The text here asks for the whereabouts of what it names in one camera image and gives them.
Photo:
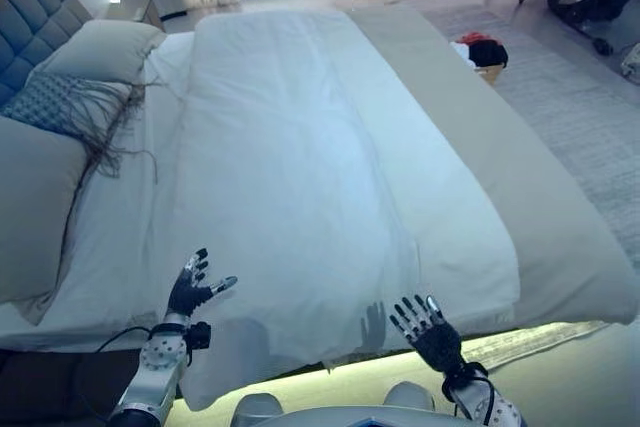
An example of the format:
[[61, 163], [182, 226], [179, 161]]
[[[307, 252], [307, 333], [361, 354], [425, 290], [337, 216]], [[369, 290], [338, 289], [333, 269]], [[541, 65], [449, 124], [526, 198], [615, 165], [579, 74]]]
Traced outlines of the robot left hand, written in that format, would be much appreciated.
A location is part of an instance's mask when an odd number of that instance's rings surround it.
[[207, 258], [206, 248], [197, 250], [189, 257], [171, 289], [168, 314], [191, 317], [198, 307], [228, 291], [238, 282], [236, 276], [228, 276], [214, 284], [203, 284], [209, 266]]

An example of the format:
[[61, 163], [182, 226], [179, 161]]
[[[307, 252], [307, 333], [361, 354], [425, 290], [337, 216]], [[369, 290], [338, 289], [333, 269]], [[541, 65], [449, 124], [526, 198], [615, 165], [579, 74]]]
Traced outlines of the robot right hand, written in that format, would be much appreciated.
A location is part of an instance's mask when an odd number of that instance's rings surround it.
[[433, 370], [449, 375], [464, 364], [460, 336], [444, 318], [434, 297], [403, 297], [394, 305], [389, 319]]

